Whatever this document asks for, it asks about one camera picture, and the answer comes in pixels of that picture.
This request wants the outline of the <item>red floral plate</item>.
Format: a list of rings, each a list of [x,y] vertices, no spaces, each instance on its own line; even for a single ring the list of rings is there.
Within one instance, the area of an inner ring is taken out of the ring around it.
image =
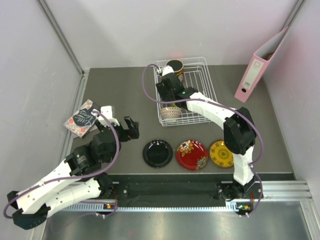
[[[206,147],[199,141],[183,141],[175,151],[178,164],[188,171],[202,170],[209,158]]]

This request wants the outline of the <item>yellow brown plate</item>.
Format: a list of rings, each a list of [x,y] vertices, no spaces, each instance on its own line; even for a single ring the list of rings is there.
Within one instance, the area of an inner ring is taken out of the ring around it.
[[[231,168],[234,166],[233,154],[227,148],[224,140],[217,140],[210,146],[209,156],[218,167]]]

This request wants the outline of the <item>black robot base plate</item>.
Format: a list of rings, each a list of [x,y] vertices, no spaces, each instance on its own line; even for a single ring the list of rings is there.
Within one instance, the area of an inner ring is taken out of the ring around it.
[[[245,186],[230,173],[111,174],[101,200],[117,200],[121,207],[208,207],[223,201],[258,197],[259,185]]]

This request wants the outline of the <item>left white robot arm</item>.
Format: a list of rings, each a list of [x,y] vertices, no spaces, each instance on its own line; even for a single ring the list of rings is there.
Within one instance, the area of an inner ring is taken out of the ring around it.
[[[13,223],[30,230],[60,210],[89,199],[106,199],[114,191],[111,177],[102,169],[111,166],[122,142],[138,139],[139,123],[124,117],[127,128],[120,123],[96,122],[99,132],[92,140],[67,155],[48,175],[23,191],[7,194],[8,205],[14,208]]]

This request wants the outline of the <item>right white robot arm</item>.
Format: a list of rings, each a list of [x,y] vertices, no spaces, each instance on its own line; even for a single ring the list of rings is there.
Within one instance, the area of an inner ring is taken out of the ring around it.
[[[160,76],[156,88],[161,101],[174,101],[178,107],[204,116],[223,130],[224,143],[234,162],[233,192],[239,198],[249,195],[254,184],[249,164],[257,136],[249,110],[224,107],[193,87],[185,88],[175,73]]]

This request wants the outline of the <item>white wire dish rack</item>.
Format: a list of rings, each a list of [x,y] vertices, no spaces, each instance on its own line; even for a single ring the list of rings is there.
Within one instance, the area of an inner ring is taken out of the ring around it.
[[[216,91],[212,82],[210,72],[207,66],[207,61],[204,57],[190,57],[181,58],[180,61],[184,64],[183,69],[183,86],[185,88],[184,95],[189,95],[191,89],[196,89],[202,93],[206,98],[217,102]],[[160,109],[165,107],[172,107],[171,104],[157,104],[157,113],[160,124],[163,127],[182,126],[191,124],[209,123],[211,120],[205,116],[181,108],[181,115],[179,118],[162,119],[160,116]]]

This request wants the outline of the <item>black plate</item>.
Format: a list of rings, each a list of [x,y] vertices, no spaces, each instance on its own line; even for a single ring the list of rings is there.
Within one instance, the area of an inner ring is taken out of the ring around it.
[[[165,140],[152,140],[144,146],[142,157],[148,166],[156,169],[163,168],[171,162],[173,148]]]

